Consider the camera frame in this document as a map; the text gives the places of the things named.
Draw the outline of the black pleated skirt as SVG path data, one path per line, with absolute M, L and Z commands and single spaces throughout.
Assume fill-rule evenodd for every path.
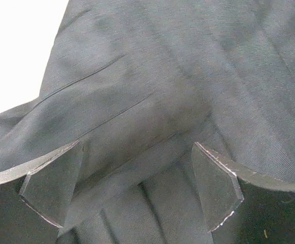
M 55 243 L 214 243 L 195 143 L 295 184 L 295 1 L 69 1 L 39 96 L 0 114 L 0 172 L 74 141 Z

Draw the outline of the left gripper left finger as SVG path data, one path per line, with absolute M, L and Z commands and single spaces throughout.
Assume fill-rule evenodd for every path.
M 82 163 L 82 144 L 66 144 L 0 172 L 0 243 L 55 243 Z

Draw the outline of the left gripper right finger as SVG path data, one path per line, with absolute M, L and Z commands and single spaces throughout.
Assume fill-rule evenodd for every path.
M 200 143 L 191 158 L 214 243 L 295 243 L 295 184 L 255 172 Z

